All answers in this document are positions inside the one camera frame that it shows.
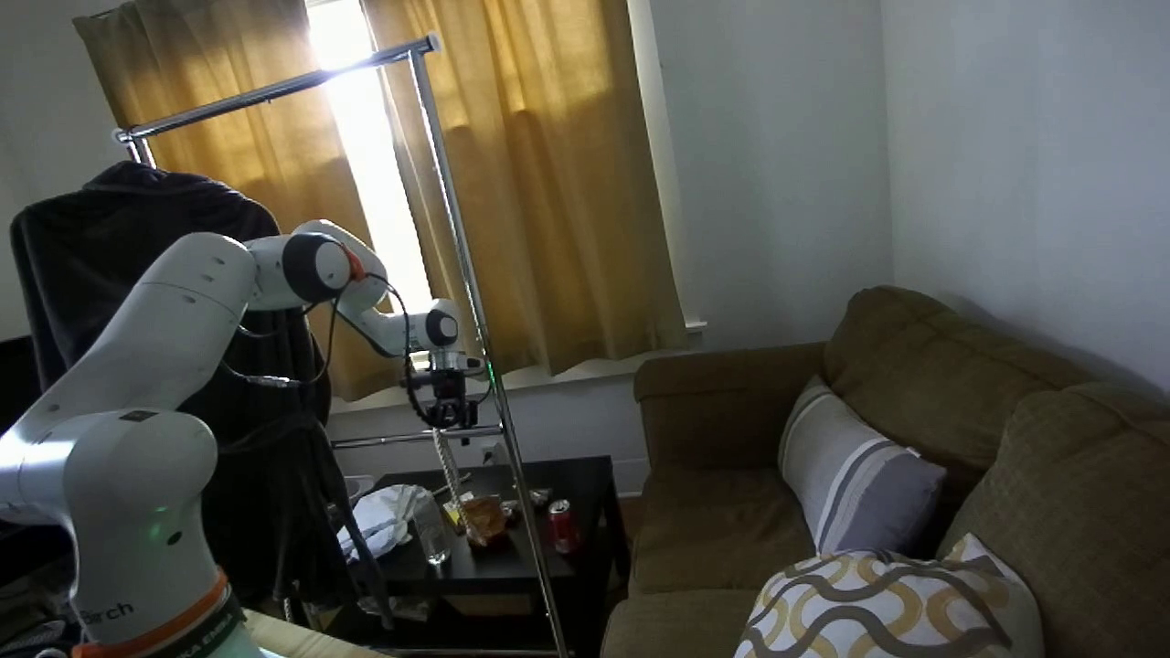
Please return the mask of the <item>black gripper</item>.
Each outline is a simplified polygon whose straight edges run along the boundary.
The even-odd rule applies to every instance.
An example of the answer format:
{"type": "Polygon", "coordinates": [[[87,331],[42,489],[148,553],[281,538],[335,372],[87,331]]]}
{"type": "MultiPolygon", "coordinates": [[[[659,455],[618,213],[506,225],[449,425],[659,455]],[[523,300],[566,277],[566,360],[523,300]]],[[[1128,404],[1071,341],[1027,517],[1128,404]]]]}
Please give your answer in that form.
{"type": "Polygon", "coordinates": [[[480,421],[470,375],[480,375],[480,360],[464,349],[430,349],[424,366],[406,366],[406,399],[426,426],[470,426],[480,421]]]}

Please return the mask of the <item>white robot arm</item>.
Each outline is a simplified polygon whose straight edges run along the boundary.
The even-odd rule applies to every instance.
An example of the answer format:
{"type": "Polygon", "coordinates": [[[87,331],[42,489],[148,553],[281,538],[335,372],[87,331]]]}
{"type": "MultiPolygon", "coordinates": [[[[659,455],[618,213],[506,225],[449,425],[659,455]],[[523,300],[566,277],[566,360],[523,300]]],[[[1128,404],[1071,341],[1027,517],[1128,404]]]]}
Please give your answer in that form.
{"type": "Polygon", "coordinates": [[[74,540],[68,658],[274,658],[246,625],[200,523],[220,444],[185,402],[253,310],[328,303],[381,355],[456,349],[441,303],[387,314],[387,274],[314,218],[237,241],[195,230],[131,283],[100,341],[0,437],[0,517],[74,540]]]}

